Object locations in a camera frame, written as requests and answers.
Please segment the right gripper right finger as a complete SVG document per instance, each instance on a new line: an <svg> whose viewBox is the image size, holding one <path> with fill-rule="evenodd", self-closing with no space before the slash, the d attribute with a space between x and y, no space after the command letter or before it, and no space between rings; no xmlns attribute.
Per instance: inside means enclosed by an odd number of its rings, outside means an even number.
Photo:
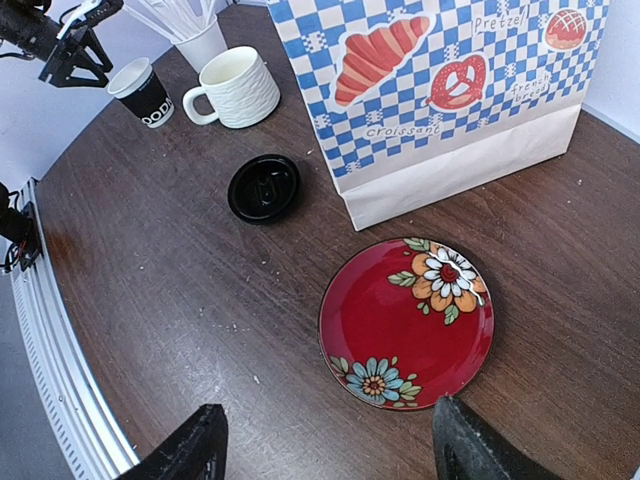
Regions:
<svg viewBox="0 0 640 480"><path fill-rule="evenodd" d="M556 479L464 401L443 396L434 407L433 448L439 479Z"/></svg>

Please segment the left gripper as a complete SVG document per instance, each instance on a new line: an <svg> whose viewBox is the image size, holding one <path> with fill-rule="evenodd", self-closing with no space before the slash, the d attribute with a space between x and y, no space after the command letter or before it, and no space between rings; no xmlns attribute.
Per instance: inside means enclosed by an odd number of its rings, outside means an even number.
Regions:
<svg viewBox="0 0 640 480"><path fill-rule="evenodd" d="M93 29L74 21L62 40L55 40L61 27L51 19L41 24L40 51L45 64L38 78L56 88L103 88L113 64Z"/></svg>

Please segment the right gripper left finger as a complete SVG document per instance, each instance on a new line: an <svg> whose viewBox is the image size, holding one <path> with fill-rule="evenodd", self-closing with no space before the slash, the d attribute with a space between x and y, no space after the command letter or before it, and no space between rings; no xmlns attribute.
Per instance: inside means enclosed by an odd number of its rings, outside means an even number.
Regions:
<svg viewBox="0 0 640 480"><path fill-rule="evenodd" d="M223 406L204 404L118 479L224 479L228 435Z"/></svg>

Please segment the black plastic cup lid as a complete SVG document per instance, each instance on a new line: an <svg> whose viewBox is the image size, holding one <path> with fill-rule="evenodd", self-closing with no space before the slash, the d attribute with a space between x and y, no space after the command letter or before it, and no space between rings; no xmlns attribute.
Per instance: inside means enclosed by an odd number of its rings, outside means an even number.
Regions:
<svg viewBox="0 0 640 480"><path fill-rule="evenodd" d="M271 224L291 213L301 192L301 174L289 158L265 154L243 164L227 190L228 205L241 221Z"/></svg>

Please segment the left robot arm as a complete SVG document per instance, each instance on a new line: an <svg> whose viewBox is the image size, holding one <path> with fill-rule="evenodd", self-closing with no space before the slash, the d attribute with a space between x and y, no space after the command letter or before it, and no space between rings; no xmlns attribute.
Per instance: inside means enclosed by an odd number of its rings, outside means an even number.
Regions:
<svg viewBox="0 0 640 480"><path fill-rule="evenodd" d="M49 1L3 1L1 41L16 47L3 58L44 63L39 79L56 88L103 88L113 64L94 28L122 10L122 1L84 1L60 16Z"/></svg>

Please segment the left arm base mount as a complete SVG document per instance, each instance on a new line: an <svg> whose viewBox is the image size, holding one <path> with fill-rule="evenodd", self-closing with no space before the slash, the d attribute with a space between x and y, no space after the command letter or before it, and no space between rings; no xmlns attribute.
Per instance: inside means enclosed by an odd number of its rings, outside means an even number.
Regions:
<svg viewBox="0 0 640 480"><path fill-rule="evenodd" d="M10 243L1 263L6 274L16 266L27 270L42 253L35 205L28 201L19 209L18 198L18 191L10 192L1 185L1 236Z"/></svg>

